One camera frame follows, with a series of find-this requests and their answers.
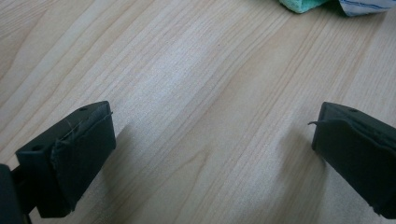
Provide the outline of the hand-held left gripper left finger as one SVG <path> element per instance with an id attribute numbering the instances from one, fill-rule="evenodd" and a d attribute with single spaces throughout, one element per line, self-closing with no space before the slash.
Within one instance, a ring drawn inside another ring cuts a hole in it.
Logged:
<path id="1" fill-rule="evenodd" d="M 16 152 L 23 173 L 22 207 L 65 217 L 116 147 L 109 102 L 85 105 Z"/>

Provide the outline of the white blue-striped cloth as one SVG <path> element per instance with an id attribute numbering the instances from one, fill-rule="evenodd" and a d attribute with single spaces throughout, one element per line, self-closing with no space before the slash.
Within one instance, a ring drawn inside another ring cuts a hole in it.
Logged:
<path id="1" fill-rule="evenodd" d="M 386 12 L 396 7 L 396 0 L 339 0 L 339 2 L 349 17 Z"/>

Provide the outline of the green towel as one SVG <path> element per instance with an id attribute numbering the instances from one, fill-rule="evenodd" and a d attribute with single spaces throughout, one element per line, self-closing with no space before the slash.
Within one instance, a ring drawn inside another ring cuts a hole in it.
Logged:
<path id="1" fill-rule="evenodd" d="M 319 7 L 329 0 L 278 0 L 281 5 L 292 12 L 302 14 L 310 9 Z"/>

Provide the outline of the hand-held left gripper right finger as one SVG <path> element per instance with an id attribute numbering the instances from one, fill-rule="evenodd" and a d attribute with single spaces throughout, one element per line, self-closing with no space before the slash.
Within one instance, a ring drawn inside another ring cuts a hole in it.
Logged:
<path id="1" fill-rule="evenodd" d="M 322 104 L 312 148 L 387 219 L 396 219 L 396 128 L 355 108 Z"/>

